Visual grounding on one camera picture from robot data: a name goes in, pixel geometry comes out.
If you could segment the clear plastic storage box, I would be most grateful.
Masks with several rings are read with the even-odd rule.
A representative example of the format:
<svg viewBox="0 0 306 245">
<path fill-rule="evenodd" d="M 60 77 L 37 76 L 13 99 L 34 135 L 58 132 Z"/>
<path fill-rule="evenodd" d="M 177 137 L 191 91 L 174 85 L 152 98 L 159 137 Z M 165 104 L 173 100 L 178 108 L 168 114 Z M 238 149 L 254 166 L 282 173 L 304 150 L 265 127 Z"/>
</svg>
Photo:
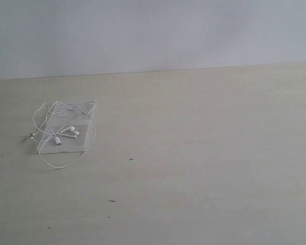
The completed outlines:
<svg viewBox="0 0 306 245">
<path fill-rule="evenodd" d="M 55 102 L 48 107 L 43 122 L 37 126 L 41 133 L 39 154 L 86 152 L 97 134 L 93 113 L 96 101 L 82 104 Z"/>
</svg>

